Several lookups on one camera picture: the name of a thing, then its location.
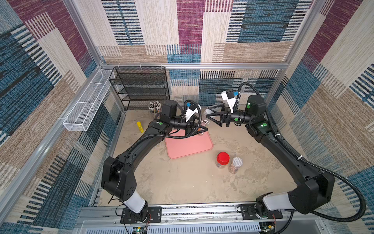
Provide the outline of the white jar lid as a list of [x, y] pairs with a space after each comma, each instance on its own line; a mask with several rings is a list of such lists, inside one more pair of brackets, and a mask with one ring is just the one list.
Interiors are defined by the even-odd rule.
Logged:
[[219, 107], [210, 106], [205, 109], [204, 115], [212, 117], [212, 116], [215, 116], [217, 111], [219, 110], [220, 110]]

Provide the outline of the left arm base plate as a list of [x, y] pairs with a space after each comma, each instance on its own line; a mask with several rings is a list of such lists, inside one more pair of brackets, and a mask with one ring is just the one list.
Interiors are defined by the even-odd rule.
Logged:
[[123, 209], [120, 218], [121, 224], [146, 224], [146, 223], [160, 223], [162, 216], [161, 206], [151, 206], [144, 208], [140, 213], [135, 213], [128, 208]]

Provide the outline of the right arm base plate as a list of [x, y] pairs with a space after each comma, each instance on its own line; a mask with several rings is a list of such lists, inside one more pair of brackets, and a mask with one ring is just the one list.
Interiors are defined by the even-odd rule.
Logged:
[[237, 206], [236, 211], [242, 215], [243, 220], [283, 218], [280, 210], [269, 211], [264, 206], [257, 205], [256, 203], [240, 204]]

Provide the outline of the clear candy jar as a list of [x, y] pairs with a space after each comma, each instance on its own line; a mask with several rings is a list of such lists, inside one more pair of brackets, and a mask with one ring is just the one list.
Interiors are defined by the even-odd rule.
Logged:
[[200, 128], [199, 131], [198, 131], [198, 135], [202, 136], [205, 132], [206, 132], [206, 129]]

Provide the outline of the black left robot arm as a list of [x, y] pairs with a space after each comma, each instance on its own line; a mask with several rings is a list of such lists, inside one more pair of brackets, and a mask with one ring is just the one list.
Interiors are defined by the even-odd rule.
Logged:
[[136, 190], [134, 175], [145, 156], [164, 139], [186, 139], [207, 131], [202, 124], [201, 106], [186, 100], [182, 106], [177, 101], [167, 100], [160, 113], [149, 123], [143, 135], [125, 152], [104, 161], [101, 188], [111, 194], [134, 215], [136, 221], [148, 218], [148, 203]]

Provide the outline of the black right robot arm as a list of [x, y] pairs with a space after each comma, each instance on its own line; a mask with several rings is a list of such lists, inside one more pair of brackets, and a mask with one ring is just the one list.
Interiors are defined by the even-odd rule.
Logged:
[[268, 149], [289, 172], [297, 187], [285, 193], [267, 193], [256, 199], [256, 213], [259, 217], [269, 216], [275, 210], [294, 210], [308, 214], [330, 202], [335, 178], [297, 156], [293, 147], [280, 135], [271, 122], [264, 99], [259, 95], [248, 98], [245, 110], [234, 110], [225, 104], [207, 108], [206, 117], [219, 126], [231, 123], [245, 125], [248, 133]]

